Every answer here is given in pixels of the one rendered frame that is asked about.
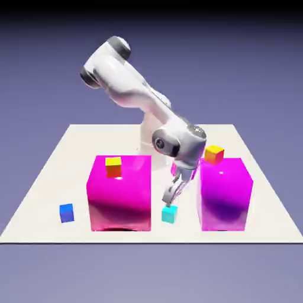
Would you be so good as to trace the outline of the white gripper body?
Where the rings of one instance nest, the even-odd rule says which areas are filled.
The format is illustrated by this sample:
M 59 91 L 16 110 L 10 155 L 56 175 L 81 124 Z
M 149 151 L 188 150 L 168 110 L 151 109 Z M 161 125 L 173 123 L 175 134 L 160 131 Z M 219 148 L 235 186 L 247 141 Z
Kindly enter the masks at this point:
M 170 207 L 176 197 L 180 195 L 184 187 L 189 183 L 190 178 L 186 178 L 184 175 L 176 175 L 171 181 L 169 186 L 165 189 L 162 201 L 166 207 Z

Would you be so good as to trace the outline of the small cyan cube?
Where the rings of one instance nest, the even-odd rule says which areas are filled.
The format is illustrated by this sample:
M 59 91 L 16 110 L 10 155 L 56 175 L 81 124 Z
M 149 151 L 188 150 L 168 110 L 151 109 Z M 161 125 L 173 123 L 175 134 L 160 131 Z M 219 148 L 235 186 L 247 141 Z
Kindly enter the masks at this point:
M 162 209 L 162 221 L 173 224 L 178 214 L 178 207 L 171 205 L 170 207 L 165 206 Z

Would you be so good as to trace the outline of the small orange cube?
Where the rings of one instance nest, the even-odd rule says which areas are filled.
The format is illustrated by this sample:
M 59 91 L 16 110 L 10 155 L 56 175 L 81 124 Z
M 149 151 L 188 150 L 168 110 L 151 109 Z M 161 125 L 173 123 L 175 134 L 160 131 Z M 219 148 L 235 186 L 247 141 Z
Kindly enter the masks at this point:
M 105 167 L 108 178 L 120 178 L 122 177 L 121 170 L 121 158 L 120 157 L 106 157 Z
M 208 146 L 205 149 L 204 160 L 210 164 L 219 164 L 224 158 L 224 149 L 216 145 Z

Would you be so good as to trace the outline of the small blue cube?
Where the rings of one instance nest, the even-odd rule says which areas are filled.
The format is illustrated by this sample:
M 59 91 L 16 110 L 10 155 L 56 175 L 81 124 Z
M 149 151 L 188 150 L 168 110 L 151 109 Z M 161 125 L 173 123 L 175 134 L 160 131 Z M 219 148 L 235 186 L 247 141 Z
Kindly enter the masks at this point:
M 74 221 L 73 205 L 64 204 L 59 206 L 61 223 L 68 223 Z

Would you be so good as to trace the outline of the large magenta box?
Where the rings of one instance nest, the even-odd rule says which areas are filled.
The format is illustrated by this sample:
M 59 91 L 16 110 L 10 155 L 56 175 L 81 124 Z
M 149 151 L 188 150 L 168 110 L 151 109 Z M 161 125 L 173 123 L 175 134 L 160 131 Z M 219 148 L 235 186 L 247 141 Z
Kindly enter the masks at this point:
M 121 179 L 107 177 L 107 157 L 95 158 L 86 183 L 91 230 L 150 231 L 151 157 L 121 155 Z
M 197 212 L 202 231 L 244 231 L 253 179 L 241 158 L 200 162 Z

